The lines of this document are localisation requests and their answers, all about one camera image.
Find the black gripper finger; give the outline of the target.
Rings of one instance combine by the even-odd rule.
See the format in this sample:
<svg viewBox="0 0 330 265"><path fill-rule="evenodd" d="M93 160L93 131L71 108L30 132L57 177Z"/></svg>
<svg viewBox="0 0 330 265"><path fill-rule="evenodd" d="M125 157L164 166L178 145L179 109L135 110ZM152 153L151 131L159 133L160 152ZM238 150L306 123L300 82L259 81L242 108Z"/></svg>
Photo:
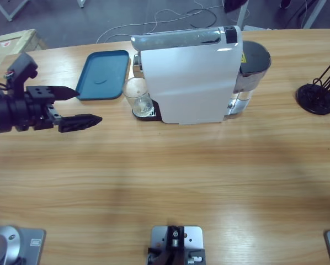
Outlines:
<svg viewBox="0 0 330 265"><path fill-rule="evenodd" d="M66 86L27 86L26 92L32 99L39 101L68 100L79 95L77 91Z"/></svg>
<svg viewBox="0 0 330 265"><path fill-rule="evenodd" d="M85 130L96 126L102 121L102 119L102 117L93 114L78 114L75 116L63 117L58 124L58 131L60 133L68 133Z"/></svg>
<svg viewBox="0 0 330 265"><path fill-rule="evenodd" d="M247 0L224 0L225 13L233 12L245 5Z"/></svg>

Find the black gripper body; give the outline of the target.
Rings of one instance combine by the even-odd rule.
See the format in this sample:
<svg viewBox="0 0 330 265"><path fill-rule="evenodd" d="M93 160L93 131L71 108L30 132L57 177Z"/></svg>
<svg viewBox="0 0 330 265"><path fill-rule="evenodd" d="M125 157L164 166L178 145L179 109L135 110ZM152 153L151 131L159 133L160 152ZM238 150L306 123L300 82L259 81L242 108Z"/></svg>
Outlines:
<svg viewBox="0 0 330 265"><path fill-rule="evenodd" d="M58 125L61 115L53 107L54 101L34 100L24 92L22 98L0 92L0 132L51 129Z"/></svg>

